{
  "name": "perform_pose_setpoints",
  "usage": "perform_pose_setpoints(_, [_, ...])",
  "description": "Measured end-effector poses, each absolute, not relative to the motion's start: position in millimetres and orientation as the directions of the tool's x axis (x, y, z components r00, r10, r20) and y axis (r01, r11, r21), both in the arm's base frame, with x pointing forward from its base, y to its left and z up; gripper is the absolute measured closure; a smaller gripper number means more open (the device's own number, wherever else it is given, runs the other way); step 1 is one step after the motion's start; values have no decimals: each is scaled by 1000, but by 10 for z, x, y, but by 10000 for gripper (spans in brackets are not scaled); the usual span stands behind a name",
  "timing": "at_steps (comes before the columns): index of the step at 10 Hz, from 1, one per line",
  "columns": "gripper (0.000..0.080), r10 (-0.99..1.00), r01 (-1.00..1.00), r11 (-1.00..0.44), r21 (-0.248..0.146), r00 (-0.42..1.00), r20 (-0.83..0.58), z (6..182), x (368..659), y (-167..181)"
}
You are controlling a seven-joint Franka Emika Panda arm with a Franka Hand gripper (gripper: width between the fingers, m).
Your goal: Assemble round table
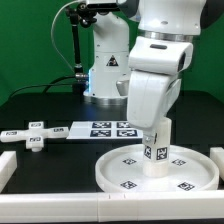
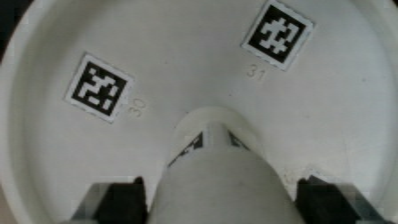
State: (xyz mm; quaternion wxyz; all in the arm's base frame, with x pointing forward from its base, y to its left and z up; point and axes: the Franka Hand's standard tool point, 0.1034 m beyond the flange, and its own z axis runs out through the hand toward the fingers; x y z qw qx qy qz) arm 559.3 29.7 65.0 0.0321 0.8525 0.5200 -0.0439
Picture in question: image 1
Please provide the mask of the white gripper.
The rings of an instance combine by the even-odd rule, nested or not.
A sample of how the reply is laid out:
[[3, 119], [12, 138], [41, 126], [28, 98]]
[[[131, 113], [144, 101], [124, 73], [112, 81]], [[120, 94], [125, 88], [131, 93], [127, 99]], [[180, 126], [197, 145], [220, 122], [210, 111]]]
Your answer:
[[159, 120], [178, 98], [181, 79], [177, 76], [142, 71], [131, 73], [128, 91], [127, 120], [131, 127], [143, 132], [142, 143], [154, 145]]

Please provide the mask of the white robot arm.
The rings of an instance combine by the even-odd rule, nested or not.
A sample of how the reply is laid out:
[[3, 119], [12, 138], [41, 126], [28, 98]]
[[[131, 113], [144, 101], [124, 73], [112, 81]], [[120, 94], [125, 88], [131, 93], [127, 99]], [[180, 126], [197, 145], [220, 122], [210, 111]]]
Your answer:
[[192, 40], [224, 14], [224, 0], [85, 0], [94, 62], [86, 95], [127, 100], [127, 121], [143, 144], [160, 138], [166, 113], [192, 61]]

